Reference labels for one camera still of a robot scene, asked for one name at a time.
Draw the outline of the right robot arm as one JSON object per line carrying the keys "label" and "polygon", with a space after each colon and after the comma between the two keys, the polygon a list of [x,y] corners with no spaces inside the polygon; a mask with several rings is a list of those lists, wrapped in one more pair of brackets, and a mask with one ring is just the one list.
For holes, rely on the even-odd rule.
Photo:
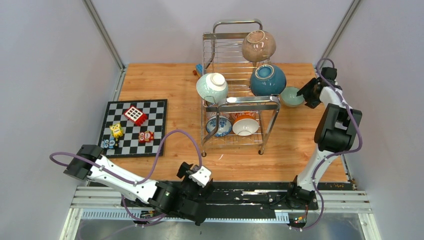
{"label": "right robot arm", "polygon": [[343,98],[343,91],[333,81],[312,78],[297,95],[303,96],[307,107],[314,109],[325,105],[325,111],[315,130],[315,150],[303,171],[289,184],[285,195],[291,209],[308,206],[318,195],[318,183],[339,156],[351,152],[363,117],[360,110],[352,108]]}

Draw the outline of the large ribbed celadon bowl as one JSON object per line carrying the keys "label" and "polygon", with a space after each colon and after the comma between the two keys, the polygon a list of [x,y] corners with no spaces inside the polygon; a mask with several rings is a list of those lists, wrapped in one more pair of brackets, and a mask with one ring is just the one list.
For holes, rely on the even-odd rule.
{"label": "large ribbed celadon bowl", "polygon": [[196,91],[203,100],[216,104],[227,98],[229,86],[222,74],[207,73],[197,80]]}

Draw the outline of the small celadon green bowl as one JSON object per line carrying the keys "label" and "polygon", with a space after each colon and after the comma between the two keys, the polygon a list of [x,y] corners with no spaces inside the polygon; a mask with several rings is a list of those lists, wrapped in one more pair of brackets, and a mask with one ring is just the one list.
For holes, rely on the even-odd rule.
{"label": "small celadon green bowl", "polygon": [[291,108],[302,105],[305,99],[303,95],[297,95],[298,91],[299,89],[296,87],[287,86],[280,94],[282,102],[287,107],[291,107]]}

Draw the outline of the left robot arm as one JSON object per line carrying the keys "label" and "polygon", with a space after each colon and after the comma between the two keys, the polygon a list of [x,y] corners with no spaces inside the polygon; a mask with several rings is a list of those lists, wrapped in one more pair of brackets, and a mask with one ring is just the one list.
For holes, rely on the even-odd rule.
{"label": "left robot arm", "polygon": [[207,199],[215,190],[212,173],[206,167],[183,162],[177,172],[180,184],[147,179],[110,161],[97,145],[82,145],[64,174],[78,180],[106,185],[140,206],[149,206],[169,217],[186,219],[196,225],[208,216]]}

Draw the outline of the teal glazed bowl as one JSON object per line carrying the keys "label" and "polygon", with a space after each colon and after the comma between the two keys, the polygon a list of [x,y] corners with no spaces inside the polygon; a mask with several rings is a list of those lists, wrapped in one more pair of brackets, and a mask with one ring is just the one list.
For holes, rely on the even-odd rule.
{"label": "teal glazed bowl", "polygon": [[255,96],[279,95],[287,85],[283,70],[272,64],[263,64],[250,76],[250,90]]}

